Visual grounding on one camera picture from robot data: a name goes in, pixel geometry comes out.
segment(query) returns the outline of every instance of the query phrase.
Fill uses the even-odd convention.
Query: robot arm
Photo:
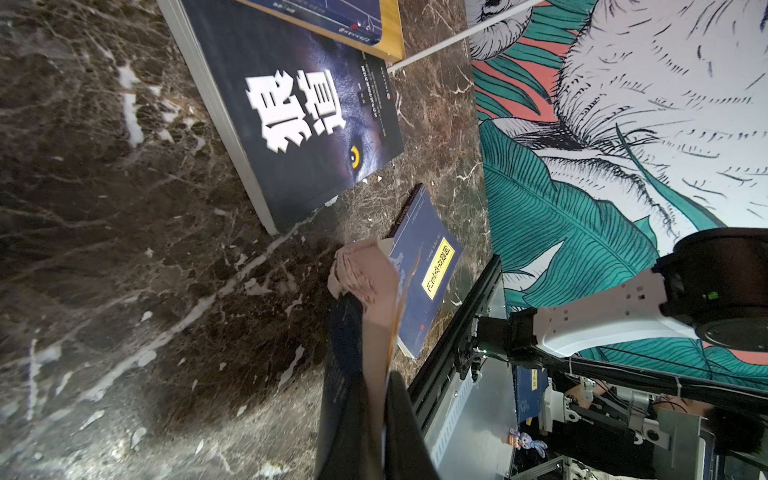
[[[574,302],[483,318],[477,347],[509,359],[558,358],[610,343],[701,338],[768,352],[768,230],[719,228],[682,239],[634,278]]]

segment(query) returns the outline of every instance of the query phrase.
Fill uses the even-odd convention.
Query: small plush toy
[[[526,450],[536,449],[536,452],[538,452],[542,458],[546,457],[544,452],[544,450],[547,449],[546,443],[542,442],[541,440],[534,440],[529,434],[518,432],[515,429],[509,429],[509,445],[512,445],[517,450],[520,448]]]

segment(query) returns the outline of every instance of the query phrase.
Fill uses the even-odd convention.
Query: marble surface
[[[465,25],[401,12],[408,54]],[[403,155],[270,237],[154,2],[0,16],[0,477],[311,478],[334,251],[426,184],[466,246],[427,349],[490,257],[466,45],[393,78]]]

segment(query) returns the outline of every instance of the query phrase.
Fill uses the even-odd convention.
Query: dark book
[[[379,0],[240,0],[261,5],[367,45],[382,39]]]
[[[414,188],[391,237],[394,247],[389,259],[399,277],[398,296],[415,266],[397,341],[403,353],[415,358],[424,346],[464,247],[440,221],[423,184]]]
[[[158,0],[266,230],[402,153],[384,61],[235,0]]]
[[[362,304],[354,295],[347,293],[334,303],[328,324],[316,472],[323,467],[330,452],[349,387],[356,377],[362,377]]]
[[[518,408],[518,423],[538,417],[544,391],[549,386],[547,369],[530,370],[515,367],[515,404]]]

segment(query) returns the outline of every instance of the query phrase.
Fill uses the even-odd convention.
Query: cable
[[[674,410],[675,406],[679,406],[683,410],[683,412],[688,413],[688,410],[686,410],[686,408],[684,406],[682,406],[679,403],[675,403],[675,402],[672,402],[670,400],[667,400],[667,399],[658,399],[656,402],[651,403],[651,405],[656,405],[657,403],[669,403],[670,405],[672,405],[672,409],[673,410]]]

